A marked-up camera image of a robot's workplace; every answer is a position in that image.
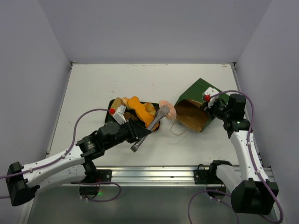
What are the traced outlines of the long orange twisted bread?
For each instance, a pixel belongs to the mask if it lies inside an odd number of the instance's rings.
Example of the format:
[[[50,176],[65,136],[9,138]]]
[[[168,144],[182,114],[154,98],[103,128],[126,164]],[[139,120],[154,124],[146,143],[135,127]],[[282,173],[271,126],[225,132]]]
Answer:
[[[149,127],[149,125],[154,120],[154,116],[150,115],[146,111],[145,106],[140,102],[139,98],[133,96],[132,98],[127,100],[127,104],[129,108],[135,111],[136,115],[145,124],[145,126]]]

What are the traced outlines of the green paper bag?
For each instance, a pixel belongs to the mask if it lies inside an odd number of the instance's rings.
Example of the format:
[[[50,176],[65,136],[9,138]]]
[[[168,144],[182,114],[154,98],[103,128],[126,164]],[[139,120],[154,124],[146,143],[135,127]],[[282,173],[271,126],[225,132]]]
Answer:
[[[200,78],[179,96],[174,105],[177,113],[176,120],[193,131],[202,132],[212,122],[201,108],[204,103],[203,93],[209,87],[221,92],[220,89]]]

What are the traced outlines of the round glazed pastry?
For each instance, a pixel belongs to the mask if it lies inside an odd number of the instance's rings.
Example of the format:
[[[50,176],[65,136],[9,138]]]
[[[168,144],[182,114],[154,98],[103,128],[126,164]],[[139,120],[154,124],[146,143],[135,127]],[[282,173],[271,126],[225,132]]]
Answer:
[[[154,105],[152,103],[146,102],[143,104],[145,106],[145,110],[148,114],[150,114],[151,116],[155,117],[156,115],[156,109],[154,107]]]

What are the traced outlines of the metal tongs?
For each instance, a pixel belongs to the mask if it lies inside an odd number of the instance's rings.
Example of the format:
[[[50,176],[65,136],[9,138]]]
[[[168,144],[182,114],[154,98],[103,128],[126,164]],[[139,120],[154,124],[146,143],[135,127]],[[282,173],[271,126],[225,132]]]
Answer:
[[[148,126],[148,130],[151,132],[154,130],[155,126],[159,123],[159,121],[164,118],[167,114],[166,108],[160,107],[159,110],[157,111],[156,117],[154,120],[151,122],[151,124]],[[140,141],[136,142],[130,149],[135,153],[138,148],[141,146],[141,144],[145,141],[147,137],[144,137]]]

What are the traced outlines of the pink round bread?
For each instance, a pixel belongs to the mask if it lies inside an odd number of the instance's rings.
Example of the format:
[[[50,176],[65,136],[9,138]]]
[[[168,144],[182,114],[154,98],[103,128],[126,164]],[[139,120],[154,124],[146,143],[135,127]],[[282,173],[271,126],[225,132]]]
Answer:
[[[159,107],[165,107],[167,114],[166,114],[166,118],[169,120],[176,120],[177,118],[177,112],[176,109],[174,108],[174,106],[172,105],[172,103],[170,103],[167,100],[160,100],[159,101]]]

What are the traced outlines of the small round bread roll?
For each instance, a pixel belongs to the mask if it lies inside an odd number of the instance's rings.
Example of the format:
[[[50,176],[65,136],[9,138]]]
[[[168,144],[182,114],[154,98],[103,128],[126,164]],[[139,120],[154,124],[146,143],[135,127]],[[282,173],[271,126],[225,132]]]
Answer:
[[[121,98],[123,104],[126,106],[127,109],[129,109],[129,106],[128,106],[128,98],[127,97],[123,97]]]

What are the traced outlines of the toasted bread slice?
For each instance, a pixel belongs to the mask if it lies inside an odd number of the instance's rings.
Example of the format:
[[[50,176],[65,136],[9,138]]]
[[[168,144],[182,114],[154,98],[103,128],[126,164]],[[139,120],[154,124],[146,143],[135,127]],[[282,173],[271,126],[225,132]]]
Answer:
[[[120,105],[125,105],[125,103],[122,101],[121,98],[116,98],[116,99],[113,101],[113,103],[112,103],[112,105],[111,105],[111,108],[117,110],[117,108],[118,108]]]

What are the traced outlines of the brown pretzel bread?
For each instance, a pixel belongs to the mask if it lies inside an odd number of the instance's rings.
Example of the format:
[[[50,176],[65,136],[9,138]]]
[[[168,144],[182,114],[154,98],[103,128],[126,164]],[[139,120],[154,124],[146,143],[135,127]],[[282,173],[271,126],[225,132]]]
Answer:
[[[126,120],[129,120],[129,119],[134,120],[134,121],[137,121],[137,120],[138,120],[138,118],[137,118],[135,115],[133,115],[133,114],[131,114],[131,113],[129,113],[129,112],[125,112],[125,113],[124,113],[124,118],[125,118]]]

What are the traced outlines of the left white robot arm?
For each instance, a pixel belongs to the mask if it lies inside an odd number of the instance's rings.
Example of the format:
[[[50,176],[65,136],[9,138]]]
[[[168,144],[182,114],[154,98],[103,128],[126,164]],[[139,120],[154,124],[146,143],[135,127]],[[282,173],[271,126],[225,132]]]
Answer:
[[[67,183],[95,183],[100,175],[93,160],[123,142],[135,143],[151,134],[151,130],[129,120],[122,125],[107,122],[97,131],[85,136],[70,149],[41,161],[21,165],[11,164],[6,184],[12,206],[23,205],[37,193]]]

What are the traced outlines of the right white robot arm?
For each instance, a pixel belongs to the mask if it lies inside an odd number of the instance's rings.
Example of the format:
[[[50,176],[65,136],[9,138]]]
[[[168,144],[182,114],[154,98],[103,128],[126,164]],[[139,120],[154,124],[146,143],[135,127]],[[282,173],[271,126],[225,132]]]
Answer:
[[[208,171],[213,183],[222,181],[231,193],[234,212],[268,215],[274,205],[279,189],[268,175],[257,155],[250,121],[245,119],[246,98],[231,94],[228,102],[220,99],[215,89],[203,93],[203,109],[210,118],[223,121],[240,166],[241,174],[234,172],[227,161],[213,162],[214,168]]]

